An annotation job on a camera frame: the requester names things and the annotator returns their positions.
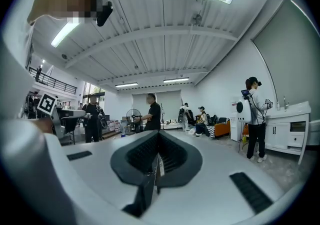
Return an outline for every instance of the floor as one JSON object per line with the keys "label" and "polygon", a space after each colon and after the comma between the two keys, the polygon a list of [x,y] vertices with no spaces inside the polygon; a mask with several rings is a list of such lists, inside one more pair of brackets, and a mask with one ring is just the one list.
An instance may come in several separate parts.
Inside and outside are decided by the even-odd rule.
{"label": "floor", "polygon": [[[182,130],[177,130],[181,134],[185,134]],[[82,127],[76,127],[74,130],[74,138],[76,144],[85,143],[85,129]],[[121,134],[114,136],[112,139],[118,139],[121,137]],[[217,144],[224,145],[227,148],[234,151],[236,155],[247,156],[248,144],[244,145],[242,142],[237,143],[234,140],[231,140],[228,136],[220,137],[219,139],[211,140],[209,137],[202,135],[197,137],[199,141],[215,141]],[[61,141],[61,145],[69,145],[69,137],[64,137]],[[287,192],[298,182],[303,182],[308,179],[308,176],[313,170],[314,164],[317,161],[317,151],[306,150],[301,162],[301,165],[298,165],[298,155],[292,155],[287,153],[282,153],[278,151],[266,149],[267,159],[261,163],[257,163],[258,154],[256,153],[256,159],[253,163],[260,167],[263,171],[269,174],[278,185]]]}

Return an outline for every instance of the black and white square tag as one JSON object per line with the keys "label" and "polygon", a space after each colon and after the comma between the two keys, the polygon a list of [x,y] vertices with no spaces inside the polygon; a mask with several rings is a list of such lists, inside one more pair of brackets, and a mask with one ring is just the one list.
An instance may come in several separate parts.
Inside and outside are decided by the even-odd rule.
{"label": "black and white square tag", "polygon": [[39,101],[37,109],[51,116],[56,106],[57,100],[57,98],[44,93]]}

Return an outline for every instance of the roller blind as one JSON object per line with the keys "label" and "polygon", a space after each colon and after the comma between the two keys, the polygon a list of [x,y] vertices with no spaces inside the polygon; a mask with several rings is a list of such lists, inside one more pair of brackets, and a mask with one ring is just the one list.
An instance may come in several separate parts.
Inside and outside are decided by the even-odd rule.
{"label": "roller blind", "polygon": [[134,109],[137,109],[138,111],[140,111],[142,116],[147,115],[150,109],[150,105],[147,103],[147,94],[146,93],[133,94],[132,106]]}
{"label": "roller blind", "polygon": [[164,91],[156,93],[156,102],[163,107],[164,120],[178,119],[182,105],[181,91]]}
{"label": "roller blind", "polygon": [[320,119],[320,39],[307,17],[285,0],[253,42],[270,71],[280,106],[284,96],[291,105],[309,101],[310,119]]}

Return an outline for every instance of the metal railing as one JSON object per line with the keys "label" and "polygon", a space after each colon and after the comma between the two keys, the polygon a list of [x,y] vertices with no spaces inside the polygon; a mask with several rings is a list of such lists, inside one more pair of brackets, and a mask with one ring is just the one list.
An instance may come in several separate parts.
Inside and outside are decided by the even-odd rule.
{"label": "metal railing", "polygon": [[49,86],[67,93],[71,93],[71,94],[76,94],[77,91],[77,87],[61,82],[59,80],[54,79],[53,77],[50,77],[46,74],[43,73],[38,73],[37,74],[37,70],[34,69],[33,67],[29,67],[29,73],[31,76],[33,76],[35,78],[35,81],[43,84],[45,86]]}

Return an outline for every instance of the cabinet door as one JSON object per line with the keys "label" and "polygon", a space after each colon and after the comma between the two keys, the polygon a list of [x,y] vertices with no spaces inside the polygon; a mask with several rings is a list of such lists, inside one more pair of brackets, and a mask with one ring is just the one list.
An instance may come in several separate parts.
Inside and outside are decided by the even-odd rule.
{"label": "cabinet door", "polygon": [[275,134],[275,148],[287,149],[288,137],[290,133],[290,123],[276,123]]}
{"label": "cabinet door", "polygon": [[275,146],[275,123],[267,123],[265,127],[265,147]]}

